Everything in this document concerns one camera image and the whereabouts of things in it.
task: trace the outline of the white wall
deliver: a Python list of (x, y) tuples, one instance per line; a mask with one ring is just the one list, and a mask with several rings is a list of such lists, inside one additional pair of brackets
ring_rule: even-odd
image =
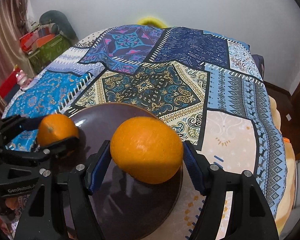
[(56, 9), (79, 39), (146, 16), (168, 26), (217, 32), (251, 45), (265, 58), (265, 81), (294, 90), (300, 71), (300, 9), (294, 0), (30, 0), (33, 16)]

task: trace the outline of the dark purple plate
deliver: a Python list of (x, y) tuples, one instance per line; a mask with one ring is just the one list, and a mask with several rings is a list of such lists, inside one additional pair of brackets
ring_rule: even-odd
[[(80, 131), (81, 148), (76, 156), (64, 159), (58, 170), (69, 171), (96, 153), (110, 140), (117, 127), (135, 116), (150, 112), (129, 104), (106, 103), (85, 108), (71, 117)], [(140, 182), (111, 161), (100, 190), (90, 202), (106, 240), (136, 240), (155, 231), (168, 217), (178, 199), (182, 168), (167, 182), (157, 185)], [(66, 224), (74, 228), (69, 200), (65, 196)]]

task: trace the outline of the baseboard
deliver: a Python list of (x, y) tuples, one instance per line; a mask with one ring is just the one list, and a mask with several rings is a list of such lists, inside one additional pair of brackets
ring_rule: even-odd
[(287, 91), (287, 90), (285, 90), (285, 89), (283, 89), (283, 88), (279, 88), (279, 87), (277, 87), (276, 85), (271, 84), (271, 83), (266, 82), (266, 81), (263, 81), (263, 83), (265, 84), (266, 88), (267, 88), (267, 87), (268, 87), (268, 88), (271, 88), (272, 90), (275, 90), (275, 91), (277, 91), (277, 92), (280, 92), (280, 93), (282, 93), (282, 94), (287, 95), (289, 98), (291, 97), (289, 91)]

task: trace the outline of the yellow ring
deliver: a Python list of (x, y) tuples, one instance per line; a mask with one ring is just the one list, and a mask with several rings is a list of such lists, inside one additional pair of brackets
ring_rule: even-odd
[(161, 28), (161, 29), (164, 29), (164, 28), (168, 27), (162, 21), (160, 21), (156, 18), (152, 18), (152, 17), (142, 18), (142, 19), (138, 20), (137, 24), (139, 24), (139, 25), (151, 25), (151, 26)]

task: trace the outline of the patchwork tablecloth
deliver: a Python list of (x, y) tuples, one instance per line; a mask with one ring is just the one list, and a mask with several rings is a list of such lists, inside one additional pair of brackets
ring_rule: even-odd
[[(285, 151), (247, 44), (184, 27), (124, 25), (93, 33), (20, 90), (4, 116), (72, 116), (106, 102), (151, 111), (210, 163), (253, 172), (276, 217), (285, 192)], [(35, 136), (24, 132), (10, 148), (30, 150)], [(228, 192), (218, 239), (226, 232), (231, 199)], [(188, 238), (203, 203), (185, 169), (176, 207), (146, 238)]]

